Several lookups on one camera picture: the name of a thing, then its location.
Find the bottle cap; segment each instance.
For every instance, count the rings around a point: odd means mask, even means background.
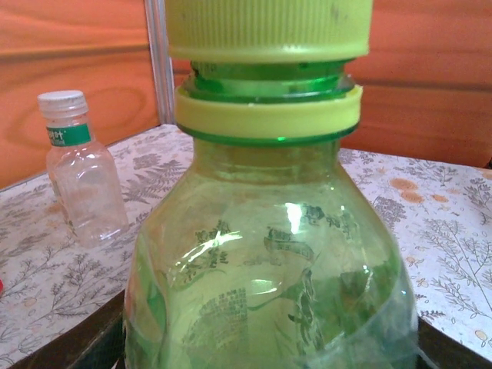
[[[166,0],[169,53],[194,62],[328,62],[368,53],[373,0]]]
[[[47,119],[76,117],[89,110],[84,93],[77,90],[40,94],[38,104],[43,117]]]

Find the orange wooden surface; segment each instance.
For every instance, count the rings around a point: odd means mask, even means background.
[[[477,167],[492,155],[492,92],[367,86],[344,147]]]
[[[81,89],[98,139],[111,143],[157,125],[148,52],[9,62],[0,68],[0,185],[45,170],[50,144],[36,97]]]
[[[0,57],[147,45],[143,1],[0,0]]]
[[[492,155],[490,0],[374,0],[361,128],[344,145],[483,165]],[[176,79],[189,70],[175,61]],[[0,0],[0,187],[44,168],[35,96],[79,88],[113,142],[157,124],[144,2]]]

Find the green bottle label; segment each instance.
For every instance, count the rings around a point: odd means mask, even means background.
[[[52,128],[47,127],[49,140],[53,146],[75,146],[90,142],[91,133],[87,125],[75,127]]]

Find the clear plastic bottle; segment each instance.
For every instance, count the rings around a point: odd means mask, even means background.
[[[85,247],[111,240],[128,229],[115,160],[95,140],[81,91],[38,96],[52,149],[48,176],[66,224]]]

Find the floral tablecloth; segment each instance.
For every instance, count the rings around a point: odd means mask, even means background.
[[[0,368],[68,331],[125,288],[134,239],[193,154],[175,126],[111,147],[130,231],[102,249],[68,236],[46,175],[0,192]],[[396,234],[421,317],[492,360],[492,171],[342,150]]]

